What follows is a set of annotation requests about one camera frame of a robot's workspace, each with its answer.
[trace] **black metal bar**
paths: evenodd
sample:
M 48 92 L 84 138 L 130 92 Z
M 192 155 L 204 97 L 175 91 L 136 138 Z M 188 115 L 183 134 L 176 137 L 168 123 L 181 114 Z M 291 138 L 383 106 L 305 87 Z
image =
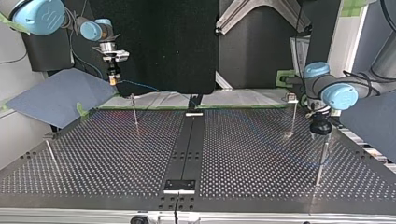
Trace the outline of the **black metal bar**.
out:
M 306 64 L 329 60 L 340 4 L 341 0 L 320 0 L 315 3 L 315 14 L 311 18 L 313 31 Z

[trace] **blue joint cap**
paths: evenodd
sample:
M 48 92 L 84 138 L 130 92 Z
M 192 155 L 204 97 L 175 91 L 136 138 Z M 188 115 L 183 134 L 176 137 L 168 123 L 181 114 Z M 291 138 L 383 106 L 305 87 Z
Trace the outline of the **blue joint cap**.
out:
M 99 23 L 99 24 L 105 24 L 105 25 L 109 25 L 109 26 L 113 27 L 113 25 L 111 24 L 111 20 L 109 20 L 109 19 L 98 19 L 95 22 Z
M 346 83 L 337 83 L 326 88 L 321 99 L 333 109 L 346 110 L 356 104 L 359 94 L 355 88 Z
M 311 63 L 304 70 L 304 78 L 318 77 L 330 73 L 328 63 Z
M 64 4 L 61 0 L 31 1 L 12 20 L 34 35 L 50 35 L 64 23 Z
M 102 37 L 102 28 L 100 25 L 93 21 L 86 21 L 82 23 L 79 28 L 82 36 L 91 41 L 98 41 Z

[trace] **metal bracket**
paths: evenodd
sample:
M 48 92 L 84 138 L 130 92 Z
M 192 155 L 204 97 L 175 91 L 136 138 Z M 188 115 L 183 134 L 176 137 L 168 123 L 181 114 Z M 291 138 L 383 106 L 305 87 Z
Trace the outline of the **metal bracket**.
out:
M 217 71 L 216 71 L 216 83 L 218 83 L 219 86 L 221 86 L 224 91 L 232 91 L 233 90 L 233 86 L 231 86 L 230 83 L 228 83 L 224 79 L 224 77 L 222 77 L 221 74 Z
M 272 7 L 293 27 L 296 27 L 300 5 L 296 0 L 234 0 L 216 24 L 216 33 L 226 35 L 256 7 Z M 297 31 L 302 32 L 311 21 L 302 12 Z
M 195 180 L 168 180 L 165 184 L 164 194 L 194 194 Z

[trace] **black mount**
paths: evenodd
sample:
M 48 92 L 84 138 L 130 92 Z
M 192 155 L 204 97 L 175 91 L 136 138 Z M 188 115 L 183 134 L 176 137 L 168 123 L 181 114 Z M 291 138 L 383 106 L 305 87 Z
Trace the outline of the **black mount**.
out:
M 332 132 L 332 124 L 329 122 L 330 113 L 326 112 L 316 112 L 312 115 L 312 123 L 309 126 L 311 133 L 319 135 L 328 135 Z
M 198 112 L 198 109 L 196 107 L 201 104 L 203 97 L 204 96 L 202 94 L 191 95 L 189 100 L 188 112 Z

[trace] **perforated metal table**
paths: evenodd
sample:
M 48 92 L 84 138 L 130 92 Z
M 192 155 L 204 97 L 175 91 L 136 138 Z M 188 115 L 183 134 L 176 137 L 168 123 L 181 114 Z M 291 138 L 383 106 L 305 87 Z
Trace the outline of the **perforated metal table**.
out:
M 343 134 L 311 138 L 292 108 L 99 110 L 0 171 L 0 207 L 107 211 L 396 215 L 396 176 Z M 195 194 L 165 195 L 167 180 Z

